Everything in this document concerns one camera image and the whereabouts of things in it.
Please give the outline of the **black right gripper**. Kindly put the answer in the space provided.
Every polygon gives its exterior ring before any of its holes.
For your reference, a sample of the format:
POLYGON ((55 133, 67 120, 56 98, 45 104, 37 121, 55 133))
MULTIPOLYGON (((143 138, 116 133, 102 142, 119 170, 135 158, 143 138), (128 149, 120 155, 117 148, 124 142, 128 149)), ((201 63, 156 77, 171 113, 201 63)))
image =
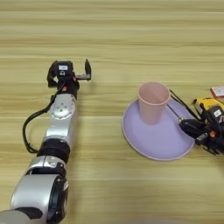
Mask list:
POLYGON ((203 123, 196 119, 179 118, 179 127, 195 139, 195 143, 203 150, 217 156, 224 154, 224 122, 203 123))

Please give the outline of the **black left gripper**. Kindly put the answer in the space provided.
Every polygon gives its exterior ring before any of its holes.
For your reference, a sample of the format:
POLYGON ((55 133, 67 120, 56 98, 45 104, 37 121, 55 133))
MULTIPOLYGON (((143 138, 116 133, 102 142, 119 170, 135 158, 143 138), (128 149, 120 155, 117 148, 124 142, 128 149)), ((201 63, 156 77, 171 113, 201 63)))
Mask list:
POLYGON ((78 90, 80 89, 79 81, 91 81, 92 76, 92 69, 88 59, 85 61, 85 73, 84 74, 77 74, 74 73, 67 74, 67 75, 60 75, 58 76, 58 82, 54 80, 56 77, 55 74, 55 65, 56 61, 54 61, 47 74, 47 82, 49 88, 55 88, 57 86, 57 94, 70 94, 74 98, 77 98, 78 90))

